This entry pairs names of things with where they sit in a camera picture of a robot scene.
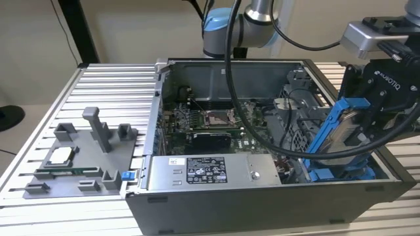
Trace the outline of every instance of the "black pole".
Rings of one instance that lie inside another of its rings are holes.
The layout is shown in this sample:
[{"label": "black pole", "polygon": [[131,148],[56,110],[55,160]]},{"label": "black pole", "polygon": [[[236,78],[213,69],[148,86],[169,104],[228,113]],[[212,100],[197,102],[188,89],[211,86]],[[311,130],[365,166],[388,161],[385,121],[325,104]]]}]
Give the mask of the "black pole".
[{"label": "black pole", "polygon": [[100,63],[80,0],[59,0],[83,63]]}]

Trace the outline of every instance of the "aluminum extrusion table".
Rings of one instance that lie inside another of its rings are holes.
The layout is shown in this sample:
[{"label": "aluminum extrusion table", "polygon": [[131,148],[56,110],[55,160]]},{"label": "aluminum extrusion table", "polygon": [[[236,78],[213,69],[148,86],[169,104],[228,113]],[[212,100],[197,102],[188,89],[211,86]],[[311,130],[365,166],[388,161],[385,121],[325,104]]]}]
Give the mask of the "aluminum extrusion table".
[{"label": "aluminum extrusion table", "polygon": [[[344,67],[335,62],[316,63],[339,89]],[[141,235],[125,201],[120,196],[23,199],[23,188],[40,166],[55,141],[53,128],[72,122],[88,129],[83,109],[101,109],[101,121],[111,128],[131,123],[139,129],[131,168],[141,165],[144,137],[155,88],[155,65],[92,64],[77,69],[52,104],[11,166],[0,178],[0,235]],[[387,145],[420,183],[420,137]],[[375,205],[351,224],[327,225],[227,236],[401,236],[420,235],[420,184],[392,203]]]}]

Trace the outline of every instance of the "circuit board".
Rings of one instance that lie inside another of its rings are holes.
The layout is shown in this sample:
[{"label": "circuit board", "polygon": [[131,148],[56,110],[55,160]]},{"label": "circuit board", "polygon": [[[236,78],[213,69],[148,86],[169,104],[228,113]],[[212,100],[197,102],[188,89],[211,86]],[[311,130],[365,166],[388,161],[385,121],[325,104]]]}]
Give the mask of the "circuit board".
[{"label": "circuit board", "polygon": [[[247,133],[235,108],[193,110],[187,103],[177,103],[173,107],[172,111],[165,111],[169,155],[268,153]],[[244,102],[243,111],[260,136],[269,140],[261,108],[255,102]]]}]

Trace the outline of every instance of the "beige wall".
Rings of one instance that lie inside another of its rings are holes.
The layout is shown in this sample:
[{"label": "beige wall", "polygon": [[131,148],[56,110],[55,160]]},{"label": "beige wall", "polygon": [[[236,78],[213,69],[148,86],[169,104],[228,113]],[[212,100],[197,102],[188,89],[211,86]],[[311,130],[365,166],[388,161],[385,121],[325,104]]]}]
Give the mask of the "beige wall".
[{"label": "beige wall", "polygon": [[73,72],[49,0],[1,0],[0,103],[51,103]]},{"label": "beige wall", "polygon": [[[232,0],[217,0],[215,8]],[[243,1],[243,8],[251,0]],[[152,63],[156,58],[201,57],[201,21],[181,0],[83,0],[84,13],[103,62]],[[252,50],[268,57],[268,49]]]},{"label": "beige wall", "polygon": [[[0,1],[0,104],[51,103],[75,72],[75,62],[49,0]],[[295,0],[287,33],[303,44],[324,45],[340,38],[348,21],[403,14],[404,2]],[[188,2],[81,0],[81,3],[103,62],[153,63],[159,57],[201,57],[200,20]],[[232,0],[217,0],[215,7],[231,3]],[[269,49],[251,49],[249,57],[268,58]],[[353,59],[340,48],[312,53],[287,44],[279,57]]]},{"label": "beige wall", "polygon": [[[340,40],[349,21],[368,16],[404,15],[407,0],[293,0],[293,13],[287,26],[287,35],[305,46],[324,46]],[[281,44],[280,58],[311,58],[315,61],[357,60],[339,46],[321,52],[305,51],[289,43]]]}]

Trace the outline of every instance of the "power supply label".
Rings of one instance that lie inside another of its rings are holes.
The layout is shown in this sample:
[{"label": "power supply label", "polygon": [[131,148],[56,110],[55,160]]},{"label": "power supply label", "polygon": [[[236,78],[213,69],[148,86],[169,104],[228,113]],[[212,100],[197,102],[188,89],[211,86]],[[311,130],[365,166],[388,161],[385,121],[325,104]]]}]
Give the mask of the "power supply label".
[{"label": "power supply label", "polygon": [[227,183],[224,157],[187,158],[187,182],[189,184]]}]

